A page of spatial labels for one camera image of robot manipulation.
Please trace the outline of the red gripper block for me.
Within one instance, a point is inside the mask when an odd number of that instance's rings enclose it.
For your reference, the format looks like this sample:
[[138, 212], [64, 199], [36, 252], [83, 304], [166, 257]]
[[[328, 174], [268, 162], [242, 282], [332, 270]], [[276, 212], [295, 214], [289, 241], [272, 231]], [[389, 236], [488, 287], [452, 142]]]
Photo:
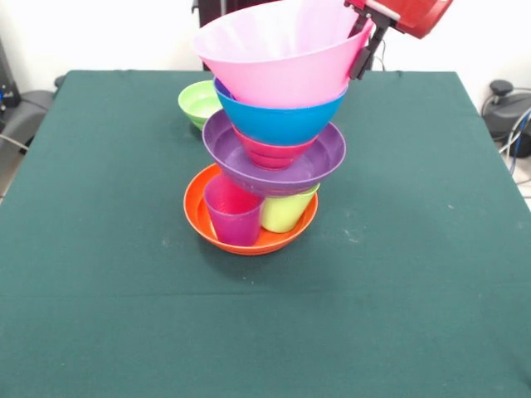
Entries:
[[345, 7], [353, 7], [358, 13], [351, 36], [360, 33], [369, 19], [376, 26], [368, 44], [361, 49], [350, 68], [350, 79], [361, 80], [365, 71], [371, 69], [376, 50], [389, 28], [422, 39], [431, 32], [452, 3], [452, 0], [344, 1]]

